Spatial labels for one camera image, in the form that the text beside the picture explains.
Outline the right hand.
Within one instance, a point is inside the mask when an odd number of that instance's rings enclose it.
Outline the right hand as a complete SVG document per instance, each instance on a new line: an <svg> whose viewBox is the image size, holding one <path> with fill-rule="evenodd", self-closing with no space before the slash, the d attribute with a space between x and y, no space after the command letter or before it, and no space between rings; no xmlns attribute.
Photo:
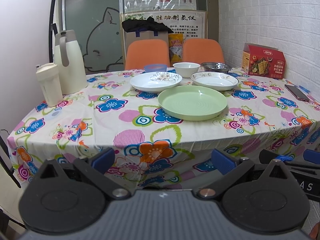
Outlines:
<svg viewBox="0 0 320 240"><path fill-rule="evenodd" d="M320 239L320 222L318 222L310 231L309 237L313 240Z"/></svg>

